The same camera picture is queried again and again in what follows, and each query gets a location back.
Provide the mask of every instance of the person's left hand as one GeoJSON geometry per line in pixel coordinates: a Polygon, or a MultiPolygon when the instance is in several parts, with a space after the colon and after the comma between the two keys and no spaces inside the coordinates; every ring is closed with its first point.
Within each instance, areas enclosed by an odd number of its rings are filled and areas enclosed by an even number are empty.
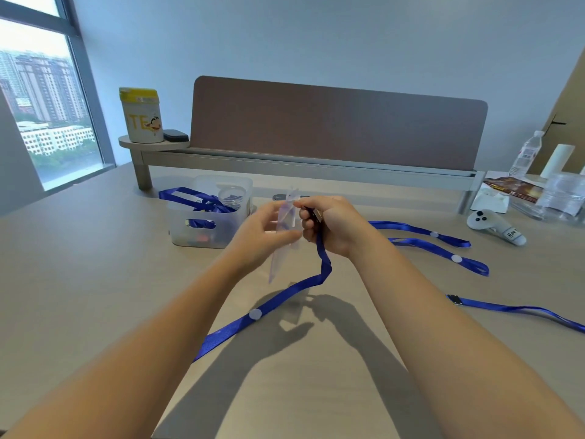
{"type": "Polygon", "coordinates": [[[266,231],[276,230],[278,209],[284,203],[272,201],[244,221],[224,250],[224,257],[234,263],[243,276],[251,273],[264,263],[276,249],[301,238],[301,231],[294,229],[267,234],[266,231]]]}

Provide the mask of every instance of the forearm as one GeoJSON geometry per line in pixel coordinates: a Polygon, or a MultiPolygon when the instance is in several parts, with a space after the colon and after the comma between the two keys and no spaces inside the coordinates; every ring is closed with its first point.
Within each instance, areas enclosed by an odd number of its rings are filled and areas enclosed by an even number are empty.
{"type": "Polygon", "coordinates": [[[164,310],[49,394],[7,437],[150,437],[240,275],[232,259],[218,259],[164,310]]]}
{"type": "Polygon", "coordinates": [[[352,262],[448,437],[583,434],[577,417],[519,357],[384,237],[364,237],[352,262]]]}

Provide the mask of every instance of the yellow lid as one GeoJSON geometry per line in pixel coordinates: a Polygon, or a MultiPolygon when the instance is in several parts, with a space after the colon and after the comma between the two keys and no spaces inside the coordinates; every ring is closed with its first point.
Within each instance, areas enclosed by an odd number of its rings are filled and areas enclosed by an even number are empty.
{"type": "Polygon", "coordinates": [[[121,87],[120,100],[128,103],[154,103],[158,102],[158,94],[156,89],[121,87]]]}

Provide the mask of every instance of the wooden door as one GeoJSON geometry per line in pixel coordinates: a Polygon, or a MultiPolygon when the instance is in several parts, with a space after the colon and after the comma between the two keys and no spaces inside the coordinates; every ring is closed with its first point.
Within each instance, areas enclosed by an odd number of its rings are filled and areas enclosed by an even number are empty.
{"type": "Polygon", "coordinates": [[[563,171],[579,173],[585,166],[585,50],[553,108],[545,128],[542,149],[529,172],[540,174],[556,145],[574,145],[563,171]]]}

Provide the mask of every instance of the game controller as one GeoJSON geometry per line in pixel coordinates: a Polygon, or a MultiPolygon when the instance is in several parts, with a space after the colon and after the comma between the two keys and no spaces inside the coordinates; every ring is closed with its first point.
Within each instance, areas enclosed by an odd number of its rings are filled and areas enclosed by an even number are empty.
{"type": "Polygon", "coordinates": [[[467,217],[467,226],[471,229],[491,229],[504,240],[517,246],[526,244],[526,237],[520,231],[510,225],[503,217],[489,209],[482,209],[472,213],[467,217]]]}

